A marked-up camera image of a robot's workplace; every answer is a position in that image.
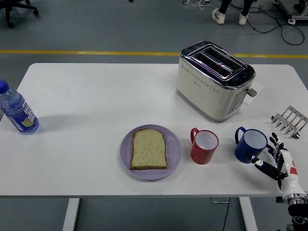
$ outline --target white sneaker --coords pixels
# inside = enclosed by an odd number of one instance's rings
[[[219,24],[219,25],[223,25],[225,24],[225,17],[226,15],[223,13],[219,12],[220,7],[216,8],[213,12],[212,12],[212,18]]]
[[[248,15],[246,16],[243,16],[242,13],[240,13],[240,20],[239,20],[239,24],[241,26],[244,26],[247,22],[247,19],[248,19]]]

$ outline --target plastic bottle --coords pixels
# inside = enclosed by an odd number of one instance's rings
[[[0,109],[23,134],[31,134],[39,128],[39,120],[23,96],[4,80],[0,80]]]

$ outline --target mug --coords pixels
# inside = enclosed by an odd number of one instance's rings
[[[192,150],[191,157],[194,162],[200,165],[207,164],[219,143],[215,133],[209,130],[199,131],[197,128],[191,130]]]
[[[243,132],[243,135],[239,140],[238,135],[240,130]],[[251,161],[246,156],[246,153],[250,153],[255,157],[259,156],[268,144],[268,139],[259,130],[246,130],[243,127],[239,127],[235,132],[235,142],[237,144],[234,151],[236,158],[243,163],[249,164]]]

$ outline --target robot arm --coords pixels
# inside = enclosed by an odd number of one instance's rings
[[[277,167],[249,153],[246,155],[257,169],[278,181],[279,188],[282,190],[282,199],[289,205],[288,211],[292,216],[293,225],[289,226],[288,231],[308,231],[308,197],[298,183],[294,160],[275,133],[272,133],[269,140],[274,147],[267,145],[268,152],[275,159]]]

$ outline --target toast rack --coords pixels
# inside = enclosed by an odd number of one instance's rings
[[[299,139],[299,132],[308,123],[308,119],[292,106],[288,106],[281,115],[271,117],[271,124],[275,122],[276,128],[281,126],[280,131],[285,129],[285,135],[291,133],[289,138]]]

